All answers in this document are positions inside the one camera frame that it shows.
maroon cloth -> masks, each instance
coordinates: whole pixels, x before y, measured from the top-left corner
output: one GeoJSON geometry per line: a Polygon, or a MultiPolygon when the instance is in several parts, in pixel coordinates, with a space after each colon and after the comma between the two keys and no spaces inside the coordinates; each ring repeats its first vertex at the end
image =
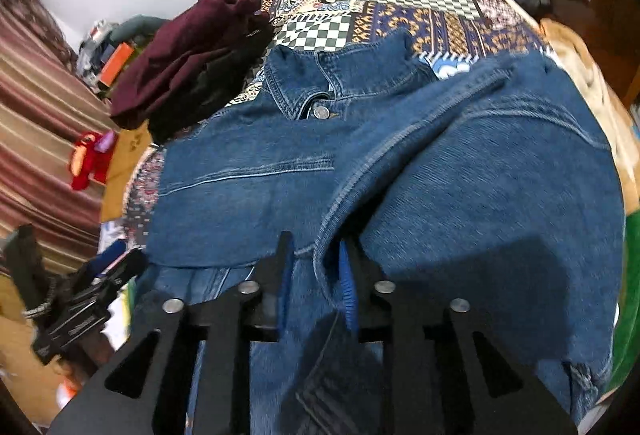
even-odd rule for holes
{"type": "Polygon", "coordinates": [[[205,63],[222,56],[266,19],[260,0],[198,0],[164,24],[155,38],[118,77],[111,119],[133,130],[167,98],[193,84],[205,63]]]}

denim fabric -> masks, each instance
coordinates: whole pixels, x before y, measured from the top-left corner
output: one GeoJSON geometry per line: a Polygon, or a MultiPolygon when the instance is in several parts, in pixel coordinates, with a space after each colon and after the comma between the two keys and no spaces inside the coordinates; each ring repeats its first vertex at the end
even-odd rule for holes
{"type": "Polygon", "coordinates": [[[255,433],[376,432],[380,348],[355,343],[339,312],[348,217],[389,277],[487,310],[574,420],[593,404],[622,197],[603,132],[552,62],[497,56],[435,82],[402,31],[336,53],[278,46],[256,100],[169,145],[140,311],[216,295],[294,234],[286,332],[252,347],[255,433]]]}

patterned bedspread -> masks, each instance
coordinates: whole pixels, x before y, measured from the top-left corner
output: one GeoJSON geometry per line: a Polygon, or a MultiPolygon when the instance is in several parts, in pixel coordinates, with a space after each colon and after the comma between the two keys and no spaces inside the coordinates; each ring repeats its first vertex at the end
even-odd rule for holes
{"type": "MultiPolygon", "coordinates": [[[[260,91],[262,65],[277,44],[299,50],[337,50],[350,42],[383,38],[398,27],[409,30],[414,49],[440,78],[469,69],[501,50],[548,49],[538,33],[505,0],[262,0],[278,28],[265,56],[230,104],[251,101],[260,91]]],[[[158,197],[164,148],[143,157],[127,196],[124,228],[133,245],[146,245],[158,197]]]]}

green cloth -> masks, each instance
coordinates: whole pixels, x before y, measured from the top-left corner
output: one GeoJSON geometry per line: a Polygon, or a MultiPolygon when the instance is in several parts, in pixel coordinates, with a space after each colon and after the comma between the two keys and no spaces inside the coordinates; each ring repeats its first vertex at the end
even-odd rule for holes
{"type": "Polygon", "coordinates": [[[609,389],[618,388],[640,354],[640,211],[626,218],[620,317],[613,335],[613,371],[609,389]]]}
{"type": "Polygon", "coordinates": [[[133,40],[137,36],[152,36],[166,22],[168,20],[164,18],[139,14],[113,29],[109,34],[109,41],[117,47],[123,41],[133,40]]]}

metal bolt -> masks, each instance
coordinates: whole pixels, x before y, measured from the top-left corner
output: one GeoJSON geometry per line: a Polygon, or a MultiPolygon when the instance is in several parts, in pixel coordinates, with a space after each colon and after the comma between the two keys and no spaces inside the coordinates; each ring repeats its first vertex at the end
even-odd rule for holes
{"type": "Polygon", "coordinates": [[[171,300],[167,300],[162,304],[162,310],[167,314],[180,312],[182,309],[184,309],[184,303],[177,298],[171,298],[171,300]]]}
{"type": "Polygon", "coordinates": [[[396,290],[396,284],[388,280],[380,280],[373,286],[380,294],[390,294],[396,290]]]}
{"type": "Polygon", "coordinates": [[[471,305],[469,304],[469,302],[462,298],[451,300],[449,306],[451,307],[451,310],[453,310],[453,312],[465,313],[471,310],[471,305]]]}
{"type": "Polygon", "coordinates": [[[314,108],[314,116],[319,120],[327,120],[329,119],[330,115],[331,115],[331,112],[329,112],[329,109],[327,107],[314,108]]]}
{"type": "Polygon", "coordinates": [[[238,285],[240,294],[253,294],[260,290],[260,284],[253,280],[247,280],[238,285]]]}

